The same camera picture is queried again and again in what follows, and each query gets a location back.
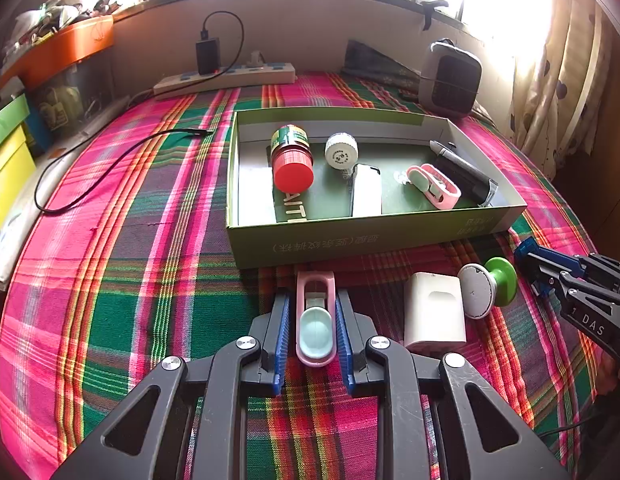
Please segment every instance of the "green label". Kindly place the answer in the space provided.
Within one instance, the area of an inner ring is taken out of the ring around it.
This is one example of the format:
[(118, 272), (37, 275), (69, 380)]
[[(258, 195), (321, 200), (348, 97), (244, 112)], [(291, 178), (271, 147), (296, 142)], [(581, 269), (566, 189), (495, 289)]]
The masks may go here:
[(310, 147), (308, 135), (306, 135), (305, 131), (294, 124), (288, 124), (287, 126), (280, 127), (272, 135), (270, 153), (274, 153), (274, 150), (279, 146), (287, 146), (289, 144), (301, 144), (306, 148)]

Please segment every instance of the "pink clip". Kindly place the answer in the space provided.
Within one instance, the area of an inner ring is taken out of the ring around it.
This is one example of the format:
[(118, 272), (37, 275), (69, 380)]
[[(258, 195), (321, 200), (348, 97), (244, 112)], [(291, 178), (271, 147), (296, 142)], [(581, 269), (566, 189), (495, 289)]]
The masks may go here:
[[(308, 282), (324, 283), (327, 290), (327, 304), (325, 309), (311, 307), (306, 310), (305, 289)], [(337, 354), (337, 325), (336, 325), (336, 294), (334, 288), (334, 273), (331, 271), (310, 270), (300, 272), (296, 276), (296, 356), (306, 366), (319, 368), (332, 361)], [(304, 333), (302, 325), (308, 330)], [(320, 348), (313, 347), (317, 343), (315, 338), (309, 342), (307, 336), (316, 335), (317, 329), (327, 337)]]
[(432, 164), (411, 166), (405, 172), (408, 180), (419, 189), (437, 209), (452, 209), (461, 190)]

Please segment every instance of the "yellow box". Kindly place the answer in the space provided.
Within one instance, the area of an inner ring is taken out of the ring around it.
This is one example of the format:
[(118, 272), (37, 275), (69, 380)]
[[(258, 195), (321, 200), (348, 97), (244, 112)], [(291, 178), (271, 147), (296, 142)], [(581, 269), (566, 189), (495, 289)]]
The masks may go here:
[(0, 227), (35, 165), (21, 125), (0, 145)]

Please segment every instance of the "person's hand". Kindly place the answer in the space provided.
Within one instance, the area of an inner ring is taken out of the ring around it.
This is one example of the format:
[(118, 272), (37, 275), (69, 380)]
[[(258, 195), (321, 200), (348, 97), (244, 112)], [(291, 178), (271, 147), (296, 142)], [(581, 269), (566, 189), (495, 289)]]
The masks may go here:
[(620, 368), (617, 370), (615, 360), (603, 352), (599, 368), (597, 369), (597, 393), (599, 395), (607, 395), (616, 388), (619, 381)]

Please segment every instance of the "black power adapter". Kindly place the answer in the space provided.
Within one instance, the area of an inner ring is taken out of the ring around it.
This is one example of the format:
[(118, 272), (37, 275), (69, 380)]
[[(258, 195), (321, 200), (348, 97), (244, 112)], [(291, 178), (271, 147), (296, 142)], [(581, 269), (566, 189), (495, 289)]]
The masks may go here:
[(201, 41), (197, 41), (197, 70), (199, 74), (212, 74), (219, 70), (219, 38), (208, 38), (208, 32), (201, 31)]

